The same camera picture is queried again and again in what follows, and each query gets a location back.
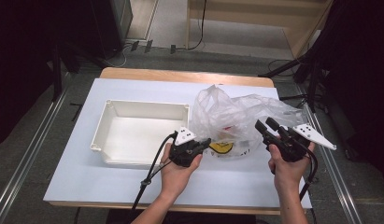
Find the hand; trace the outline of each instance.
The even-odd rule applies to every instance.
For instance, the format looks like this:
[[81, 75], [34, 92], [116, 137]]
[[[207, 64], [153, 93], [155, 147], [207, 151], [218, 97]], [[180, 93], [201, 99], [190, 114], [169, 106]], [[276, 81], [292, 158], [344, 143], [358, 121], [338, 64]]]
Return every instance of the hand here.
[[[310, 143], [308, 149], [314, 151], [315, 144]], [[305, 172], [306, 167], [310, 164], [310, 158], [303, 157], [296, 162], [286, 162], [282, 159], [279, 149], [275, 145], [269, 146], [271, 159], [268, 166], [271, 171], [276, 171], [274, 184], [277, 192], [281, 193], [286, 190], [299, 190], [300, 179]]]
[[[161, 159], [161, 163], [167, 164], [170, 162], [168, 159], [170, 152], [171, 144], [167, 143], [165, 145], [164, 154]], [[177, 166], [173, 162], [170, 162], [166, 165], [162, 173], [162, 191], [160, 197], [165, 197], [165, 199], [172, 200], [175, 199], [183, 192], [186, 188], [189, 178], [192, 175], [192, 172], [195, 171], [200, 165], [200, 161], [203, 158], [203, 155], [197, 155], [190, 167]]]

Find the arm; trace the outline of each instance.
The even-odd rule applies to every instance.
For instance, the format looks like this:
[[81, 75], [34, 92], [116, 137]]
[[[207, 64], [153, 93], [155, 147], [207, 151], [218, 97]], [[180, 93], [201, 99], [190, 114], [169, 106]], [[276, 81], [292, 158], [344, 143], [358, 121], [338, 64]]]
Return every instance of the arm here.
[[[314, 143], [311, 143], [308, 149], [312, 151], [314, 146]], [[275, 145], [270, 145], [269, 150], [271, 159], [268, 164], [270, 170], [276, 171], [274, 184], [279, 197], [282, 223], [307, 223], [305, 211], [299, 199], [299, 183], [309, 165], [309, 158], [286, 162]]]
[[[170, 147], [171, 144], [165, 145], [161, 163], [167, 164], [169, 162]], [[196, 156], [188, 168], [177, 166], [173, 162], [166, 165], [161, 171], [162, 190], [159, 196], [133, 223], [162, 223], [168, 209], [186, 188], [192, 172], [198, 168], [202, 158], [203, 155]]]

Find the white container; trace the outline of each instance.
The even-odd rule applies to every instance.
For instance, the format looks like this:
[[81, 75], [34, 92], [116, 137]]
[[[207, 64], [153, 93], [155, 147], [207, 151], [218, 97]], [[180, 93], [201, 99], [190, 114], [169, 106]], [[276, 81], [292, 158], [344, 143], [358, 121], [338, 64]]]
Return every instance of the white container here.
[[188, 105], [107, 100], [91, 149], [106, 163], [146, 169], [165, 137], [188, 124]]

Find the plastic bag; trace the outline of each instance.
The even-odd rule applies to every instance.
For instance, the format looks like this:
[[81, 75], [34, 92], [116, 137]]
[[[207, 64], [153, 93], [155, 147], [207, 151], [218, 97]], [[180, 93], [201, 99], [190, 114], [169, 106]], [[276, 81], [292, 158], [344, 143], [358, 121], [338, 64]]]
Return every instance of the plastic bag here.
[[257, 119], [265, 123], [267, 117], [287, 127], [304, 123], [301, 109], [257, 94], [230, 98], [213, 85], [196, 96], [190, 130], [197, 135], [197, 140], [212, 139], [208, 151], [213, 156], [246, 156], [263, 143], [255, 123]]

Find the person's left hand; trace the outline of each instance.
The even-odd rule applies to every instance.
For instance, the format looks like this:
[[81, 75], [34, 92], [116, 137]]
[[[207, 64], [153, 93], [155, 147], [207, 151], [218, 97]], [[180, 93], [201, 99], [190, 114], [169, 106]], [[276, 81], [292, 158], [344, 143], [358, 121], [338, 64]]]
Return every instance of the person's left hand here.
[[[165, 145], [164, 154], [161, 159], [161, 163], [164, 165], [170, 162], [168, 159], [170, 148], [171, 144], [167, 143]], [[192, 161], [190, 167], [178, 166], [173, 162], [170, 162], [168, 165], [166, 165], [161, 171], [162, 191], [160, 192], [160, 196], [175, 201], [179, 194], [181, 194], [186, 188], [192, 172], [198, 168], [202, 158], [203, 155], [197, 155]]]

